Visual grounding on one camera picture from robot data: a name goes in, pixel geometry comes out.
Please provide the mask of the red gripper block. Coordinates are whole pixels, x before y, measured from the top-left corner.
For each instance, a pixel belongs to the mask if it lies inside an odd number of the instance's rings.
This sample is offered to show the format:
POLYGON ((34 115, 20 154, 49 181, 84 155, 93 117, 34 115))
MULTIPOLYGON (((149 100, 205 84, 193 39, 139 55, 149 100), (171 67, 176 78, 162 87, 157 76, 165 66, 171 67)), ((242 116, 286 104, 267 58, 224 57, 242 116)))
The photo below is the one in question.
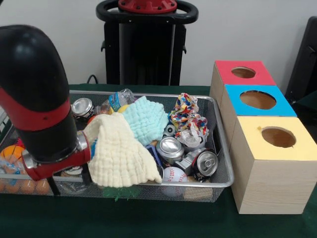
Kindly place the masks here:
POLYGON ((23 166, 28 176, 35 181, 49 178, 49 186, 54 196, 60 196, 60 191, 52 177, 54 173, 81 166, 83 181, 92 180, 88 169, 90 159, 91 149, 84 133, 77 134, 77 144, 74 151, 67 157, 54 163, 43 164, 37 162, 27 150, 22 152, 23 166))

